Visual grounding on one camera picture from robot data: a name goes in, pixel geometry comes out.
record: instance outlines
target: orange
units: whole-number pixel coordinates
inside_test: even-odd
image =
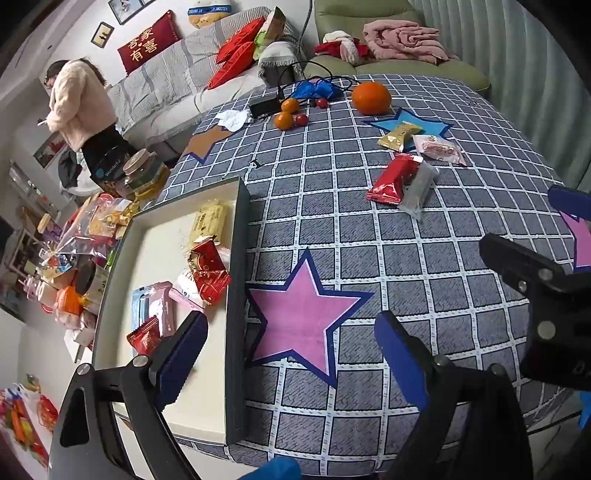
[[[273,125],[275,125],[279,130],[289,130],[294,126],[294,120],[290,113],[281,112],[278,113],[273,119]]]
[[[287,113],[296,113],[300,109],[300,103],[297,98],[288,98],[281,104],[281,110]]]
[[[383,115],[390,109],[392,96],[378,82],[362,82],[351,93],[353,106],[364,115]]]

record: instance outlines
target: dark hair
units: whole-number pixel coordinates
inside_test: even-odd
[[[101,83],[102,86],[107,85],[107,81],[105,80],[105,77],[103,77],[103,74],[100,72],[98,67],[96,67],[94,64],[92,64],[90,62],[90,60],[79,59],[79,61],[83,61],[92,69],[92,71],[94,72],[96,77],[99,79],[99,82]],[[52,77],[56,77],[61,72],[62,68],[66,65],[66,63],[68,63],[68,60],[59,60],[59,61],[55,61],[54,63],[49,65],[49,68],[47,69],[47,73],[45,74],[45,80],[43,81],[43,83],[45,85],[47,85],[47,82],[49,81],[49,79]]]

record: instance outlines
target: plaid tablecloth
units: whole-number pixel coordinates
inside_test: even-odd
[[[519,373],[527,301],[484,269],[478,240],[507,235],[571,270],[573,238],[547,201],[559,183],[530,142],[464,84],[430,77],[374,75],[392,105],[453,124],[446,137],[462,146],[469,166],[440,163],[437,186],[417,223],[396,208],[365,200],[391,161],[383,135],[349,99],[309,109],[310,124],[281,132],[257,122],[217,143],[204,165],[181,159],[159,201],[227,176],[240,175],[251,194],[246,277],[283,284],[309,247],[327,288],[374,295],[335,331],[337,388],[293,359],[245,371],[248,437],[228,447],[179,441],[220,458],[261,465],[274,456],[298,460],[309,475],[383,471],[417,419],[402,397],[373,335],[375,315],[394,311],[433,353],[458,365],[504,365],[528,424],[569,393]],[[215,108],[197,129],[217,123]],[[261,165],[256,168],[251,162]],[[246,342],[259,320],[246,306]],[[443,456],[451,455],[466,408],[459,408]]]

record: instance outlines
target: metal screw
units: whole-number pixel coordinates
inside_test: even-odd
[[[492,364],[492,365],[491,365],[491,371],[492,371],[492,372],[493,372],[495,375],[497,375],[497,376],[499,376],[499,377],[501,377],[501,376],[503,376],[503,375],[506,375],[506,374],[507,374],[507,371],[505,370],[505,367],[503,367],[503,366],[502,366],[502,365],[500,365],[500,364]]]
[[[547,268],[541,268],[538,271],[538,276],[539,276],[540,280],[550,281],[550,280],[552,280],[552,277],[554,276],[554,274],[552,273],[551,270],[548,270]]]
[[[138,355],[133,360],[134,367],[143,367],[145,364],[148,363],[148,357],[145,355]]]
[[[544,320],[538,324],[538,335],[541,339],[550,340],[556,335],[556,326],[549,320]]]
[[[438,367],[445,367],[450,362],[450,359],[445,355],[435,355],[433,359],[435,360],[435,365]]]
[[[78,368],[76,368],[76,373],[78,375],[86,375],[88,372],[90,372],[90,365],[89,364],[83,364],[83,365],[79,366]]]

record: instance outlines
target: red cherry tomato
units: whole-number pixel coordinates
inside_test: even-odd
[[[326,98],[317,98],[316,99],[316,106],[318,108],[328,108],[329,101]]]
[[[294,118],[295,124],[298,127],[305,127],[308,124],[308,116],[305,113],[298,113]]]

